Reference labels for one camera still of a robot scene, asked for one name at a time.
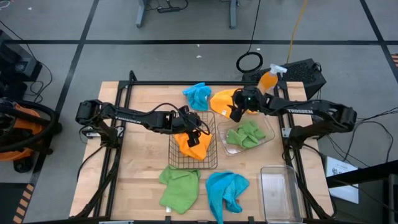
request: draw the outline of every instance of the metal table leg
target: metal table leg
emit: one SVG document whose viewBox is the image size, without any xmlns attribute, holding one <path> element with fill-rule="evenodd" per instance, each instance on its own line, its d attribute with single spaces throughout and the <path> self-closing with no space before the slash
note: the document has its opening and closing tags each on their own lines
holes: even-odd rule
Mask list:
<svg viewBox="0 0 398 224">
<path fill-rule="evenodd" d="M 236 6 L 238 5 L 238 0 L 229 1 L 229 19 L 230 19 L 230 29 L 236 28 Z"/>
<path fill-rule="evenodd" d="M 138 0 L 139 6 L 138 6 L 138 13 L 137 13 L 137 20 L 136 20 L 136 26 L 138 28 L 141 28 L 141 25 L 144 21 L 146 2 L 147 2 L 147 0 Z"/>
</svg>

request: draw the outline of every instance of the clear tray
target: clear tray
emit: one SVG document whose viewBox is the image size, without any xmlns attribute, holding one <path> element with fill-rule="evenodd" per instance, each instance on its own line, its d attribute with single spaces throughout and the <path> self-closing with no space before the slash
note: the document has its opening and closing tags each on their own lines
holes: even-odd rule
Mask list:
<svg viewBox="0 0 398 224">
<path fill-rule="evenodd" d="M 228 133 L 228 130 L 233 129 L 233 130 L 237 131 L 239 125 L 241 125 L 243 122 L 250 121 L 250 120 L 255 121 L 259 125 L 259 129 L 261 129 L 266 134 L 266 137 L 259 141 L 258 146 L 252 147 L 250 149 L 255 149 L 255 148 L 261 146 L 262 144 L 273 140 L 273 138 L 275 137 L 274 130 L 272 129 L 271 125 L 269 124 L 267 117 L 262 113 L 245 114 L 242 117 L 241 121 L 238 123 L 233 120 L 229 120 L 226 122 L 220 122 L 217 125 L 217 130 L 218 130 L 218 134 L 220 135 L 221 142 L 223 143 L 223 146 L 228 154 L 233 155 L 233 154 L 237 154 L 237 153 L 240 153 L 240 152 L 243 152 L 246 150 L 250 150 L 250 149 L 244 149 L 239 145 L 228 144 L 226 142 L 226 135 Z"/>
<path fill-rule="evenodd" d="M 260 178 L 266 222 L 303 223 L 294 169 L 290 166 L 265 166 L 261 169 Z"/>
</svg>

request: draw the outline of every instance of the wire basket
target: wire basket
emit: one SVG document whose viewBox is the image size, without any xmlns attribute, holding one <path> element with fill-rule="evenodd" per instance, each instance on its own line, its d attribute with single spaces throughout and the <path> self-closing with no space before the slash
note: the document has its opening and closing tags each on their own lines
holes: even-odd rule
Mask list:
<svg viewBox="0 0 398 224">
<path fill-rule="evenodd" d="M 178 169 L 215 169 L 217 167 L 217 139 L 214 113 L 208 111 L 196 111 L 196 113 L 199 115 L 200 119 L 209 126 L 209 130 L 212 135 L 205 159 L 201 161 L 182 154 L 174 136 L 170 135 L 169 165 Z M 201 125 L 200 128 L 207 131 L 206 126 L 204 125 Z"/>
</svg>

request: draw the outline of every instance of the orange spray bottle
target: orange spray bottle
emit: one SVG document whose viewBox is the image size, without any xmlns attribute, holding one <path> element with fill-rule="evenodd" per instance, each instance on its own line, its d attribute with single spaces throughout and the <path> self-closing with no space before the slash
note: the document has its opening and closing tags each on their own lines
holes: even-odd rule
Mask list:
<svg viewBox="0 0 398 224">
<path fill-rule="evenodd" d="M 262 94 L 271 93 L 271 90 L 278 83 L 277 73 L 280 73 L 280 76 L 283 76 L 283 73 L 287 72 L 287 69 L 275 64 L 270 65 L 271 70 L 266 72 L 261 77 L 259 83 L 257 84 L 257 88 L 260 90 Z"/>
</svg>

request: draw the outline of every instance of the concrete floor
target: concrete floor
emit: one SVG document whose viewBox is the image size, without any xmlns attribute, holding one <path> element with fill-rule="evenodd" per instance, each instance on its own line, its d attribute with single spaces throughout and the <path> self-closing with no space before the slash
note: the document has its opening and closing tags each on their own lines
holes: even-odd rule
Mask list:
<svg viewBox="0 0 398 224">
<path fill-rule="evenodd" d="M 135 26 L 137 1 L 100 0 L 86 36 L 88 40 L 167 40 L 167 39 L 250 39 L 257 0 L 241 0 L 238 28 L 230 30 L 228 3 L 188 0 L 186 10 L 158 14 L 149 11 L 144 25 Z M 0 20 L 27 40 L 79 40 L 94 0 L 14 1 L 0 11 Z M 172 0 L 184 5 L 182 0 Z M 384 40 L 398 40 L 398 0 L 366 0 Z M 263 1 L 257 22 L 257 40 L 289 40 L 302 1 Z M 3 26 L 0 29 L 8 32 Z M 297 29 L 297 40 L 377 40 L 359 0 L 309 0 Z M 80 101 L 98 96 L 103 81 L 127 79 L 134 70 L 139 80 L 240 80 L 236 59 L 247 51 L 241 44 L 185 45 L 110 45 L 86 44 L 81 53 L 75 44 L 31 45 L 35 56 L 53 72 L 52 84 L 43 92 L 43 104 L 55 109 L 67 75 L 72 82 L 60 112 L 63 133 L 54 137 L 55 152 L 44 162 L 25 222 L 64 219 L 68 217 L 76 187 L 76 172 L 81 164 L 85 145 L 78 138 L 80 126 L 74 122 Z M 288 45 L 253 45 L 260 48 L 265 67 L 285 62 Z M 398 46 L 388 46 L 398 53 Z M 73 58 L 76 68 L 71 69 Z M 327 84 L 322 98 L 352 106 L 360 116 L 367 117 L 397 106 L 398 85 L 393 71 L 379 45 L 295 45 L 290 61 L 313 58 L 320 62 Z M 252 63 L 245 61 L 245 66 Z M 48 71 L 42 70 L 39 80 L 47 83 Z M 376 119 L 398 136 L 398 117 Z M 348 147 L 350 134 L 332 137 L 343 148 Z M 377 126 L 364 125 L 354 140 L 351 154 L 368 165 L 383 163 L 389 139 Z M 339 158 L 327 139 L 319 140 L 322 153 Z M 398 159 L 394 143 L 390 160 Z M 361 164 L 352 161 L 356 166 Z M 0 163 L 0 182 L 28 182 L 31 173 L 17 174 L 12 163 Z M 380 182 L 360 185 L 376 198 L 382 198 Z M 362 193 L 359 205 L 336 199 L 338 218 L 380 223 L 382 207 Z"/>
</svg>

